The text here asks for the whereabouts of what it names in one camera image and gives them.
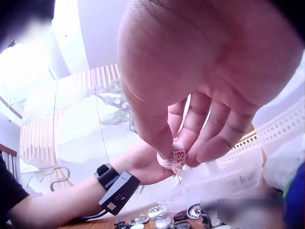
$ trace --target tree painting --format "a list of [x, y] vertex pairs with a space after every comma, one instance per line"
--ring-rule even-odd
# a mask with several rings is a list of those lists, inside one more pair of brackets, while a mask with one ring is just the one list
[[[131, 113], [131, 109], [126, 99], [126, 96], [123, 94], [120, 80], [115, 79], [110, 85], [106, 86], [103, 89], [97, 88], [96, 91], [96, 96], [100, 98], [104, 102], [104, 104], [118, 108], [118, 110], [114, 112], [113, 117], [102, 120], [101, 123], [103, 125], [119, 125], [129, 120], [128, 130], [138, 134], [135, 127], [135, 120], [133, 114]], [[103, 93], [117, 94], [118, 96], [103, 96]]]
[[138, 134], [135, 128], [135, 120], [133, 114], [131, 113], [129, 103], [122, 91], [120, 79], [113, 80], [106, 87], [90, 86], [87, 88], [83, 88], [79, 91], [75, 98], [69, 101], [66, 99], [66, 93], [57, 92], [55, 104], [49, 104], [49, 106], [45, 108], [43, 114], [37, 114], [34, 110], [31, 110], [23, 121], [27, 123], [32, 119], [38, 120], [42, 117], [48, 117], [52, 115], [54, 111], [73, 107], [82, 99], [90, 97], [92, 95], [96, 95], [97, 98], [101, 99], [104, 102], [104, 104], [118, 108], [118, 110], [114, 112], [112, 117], [107, 118], [105, 120], [101, 120], [101, 124], [119, 125], [129, 120], [128, 130]]

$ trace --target finger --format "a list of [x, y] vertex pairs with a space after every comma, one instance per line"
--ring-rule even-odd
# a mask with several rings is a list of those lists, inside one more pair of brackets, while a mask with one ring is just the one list
[[220, 133], [207, 141], [198, 152], [197, 160], [208, 162], [225, 155], [245, 134], [253, 116], [231, 111]]
[[209, 113], [210, 104], [211, 98], [206, 94], [200, 92], [194, 92], [191, 94], [188, 111], [177, 140], [177, 142], [184, 145], [186, 152], [190, 150], [191, 146], [198, 138]]
[[169, 159], [173, 136], [167, 123], [167, 105], [160, 101], [146, 104], [129, 91], [123, 80], [121, 80], [121, 86], [134, 115], [139, 136], [154, 147], [162, 159]]
[[207, 141], [215, 137], [223, 129], [229, 113], [230, 108], [226, 105], [212, 101], [210, 115], [206, 125], [188, 152], [188, 158], [186, 160], [188, 166], [198, 166], [197, 154], [202, 152], [202, 148]]
[[168, 124], [172, 131], [174, 138], [178, 136], [178, 131], [183, 120], [183, 113], [185, 109], [187, 98], [168, 107]]

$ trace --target blurred region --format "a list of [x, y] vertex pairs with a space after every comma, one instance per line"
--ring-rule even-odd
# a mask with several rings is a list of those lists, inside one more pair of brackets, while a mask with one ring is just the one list
[[264, 229], [282, 222], [287, 205], [274, 189], [255, 187], [231, 198], [202, 203], [201, 209], [207, 216], [232, 227]]

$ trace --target plastic bag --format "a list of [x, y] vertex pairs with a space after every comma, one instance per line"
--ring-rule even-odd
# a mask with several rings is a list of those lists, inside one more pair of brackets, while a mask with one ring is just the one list
[[264, 179], [267, 184], [284, 190], [286, 184], [295, 175], [305, 160], [305, 134], [300, 134], [286, 142], [267, 158], [264, 167]]
[[261, 147], [236, 149], [209, 164], [193, 168], [181, 184], [161, 195], [157, 202], [169, 211], [179, 212], [202, 200], [212, 202], [248, 188], [262, 185], [263, 157]]

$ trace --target black wristband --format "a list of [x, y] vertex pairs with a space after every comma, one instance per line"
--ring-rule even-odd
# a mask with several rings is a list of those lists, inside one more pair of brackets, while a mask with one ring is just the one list
[[117, 173], [117, 171], [114, 170], [114, 168], [109, 163], [107, 163], [105, 165], [98, 167], [96, 172], [94, 173], [94, 176], [97, 178], [99, 183], [104, 187], [104, 189], [108, 191], [110, 187], [113, 185], [113, 183], [119, 177], [119, 174]]

